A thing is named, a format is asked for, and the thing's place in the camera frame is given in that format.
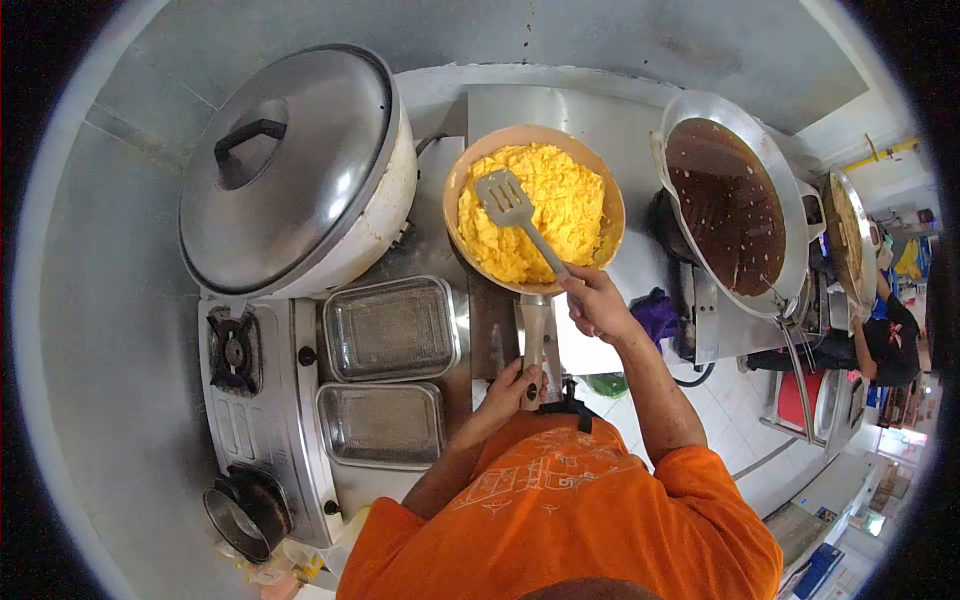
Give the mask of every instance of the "brown sauce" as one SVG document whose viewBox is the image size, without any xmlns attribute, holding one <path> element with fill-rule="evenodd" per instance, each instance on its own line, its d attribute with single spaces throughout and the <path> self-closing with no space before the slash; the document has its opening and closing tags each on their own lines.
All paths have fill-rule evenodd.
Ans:
<svg viewBox="0 0 960 600">
<path fill-rule="evenodd" d="M 742 296 L 770 289 L 761 277 L 777 280 L 786 237 L 759 158 L 727 128 L 694 118 L 670 133 L 666 166 L 686 226 L 717 278 Z"/>
</svg>

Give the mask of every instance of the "person in black shirt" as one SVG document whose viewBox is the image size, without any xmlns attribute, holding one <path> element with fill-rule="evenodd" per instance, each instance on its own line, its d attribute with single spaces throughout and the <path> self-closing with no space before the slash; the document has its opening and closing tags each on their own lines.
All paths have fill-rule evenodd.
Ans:
<svg viewBox="0 0 960 600">
<path fill-rule="evenodd" d="M 813 350 L 813 362 L 818 370 L 860 371 L 880 387 L 906 385 L 920 372 L 917 352 L 920 327 L 910 311 L 891 294 L 883 273 L 877 273 L 876 291 L 887 303 L 887 318 L 863 323 L 859 317 L 853 317 L 853 336 L 831 331 Z M 798 351 L 801 361 L 808 367 L 803 349 L 798 347 Z M 756 369 L 793 371 L 790 355 L 782 349 L 738 356 L 737 367 L 741 372 Z"/>
</svg>

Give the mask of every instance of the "rice cooker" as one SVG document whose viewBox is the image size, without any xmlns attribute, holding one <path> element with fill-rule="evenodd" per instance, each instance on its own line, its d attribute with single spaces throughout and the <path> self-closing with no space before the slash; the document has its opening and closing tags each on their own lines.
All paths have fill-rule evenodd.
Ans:
<svg viewBox="0 0 960 600">
<path fill-rule="evenodd" d="M 347 44 L 270 64 L 230 96 L 180 193 L 180 251 L 224 299 L 302 298 L 349 283 L 404 227 L 417 184 L 386 63 Z"/>
</svg>

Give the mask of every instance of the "stove knob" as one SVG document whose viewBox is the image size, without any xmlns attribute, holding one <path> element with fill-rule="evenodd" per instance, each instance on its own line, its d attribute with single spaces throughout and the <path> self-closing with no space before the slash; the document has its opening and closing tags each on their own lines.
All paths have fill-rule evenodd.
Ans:
<svg viewBox="0 0 960 600">
<path fill-rule="evenodd" d="M 299 352 L 297 352 L 297 362 L 304 367 L 309 367 L 317 362 L 317 352 L 315 352 L 310 346 L 304 346 Z"/>
</svg>

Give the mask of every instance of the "black pot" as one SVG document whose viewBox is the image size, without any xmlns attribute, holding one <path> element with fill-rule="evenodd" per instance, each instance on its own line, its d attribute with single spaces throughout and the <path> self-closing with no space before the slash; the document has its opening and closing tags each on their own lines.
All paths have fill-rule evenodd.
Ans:
<svg viewBox="0 0 960 600">
<path fill-rule="evenodd" d="M 230 465 L 227 472 L 204 492 L 206 514 L 237 552 L 251 563 L 265 563 L 293 529 L 283 491 L 254 468 Z"/>
<path fill-rule="evenodd" d="M 650 203 L 649 220 L 649 229 L 661 246 L 677 258 L 700 266 L 697 255 L 690 249 L 684 233 L 680 231 L 680 224 L 677 223 L 677 217 L 670 202 L 670 192 L 666 191 L 665 187 L 657 192 Z"/>
</svg>

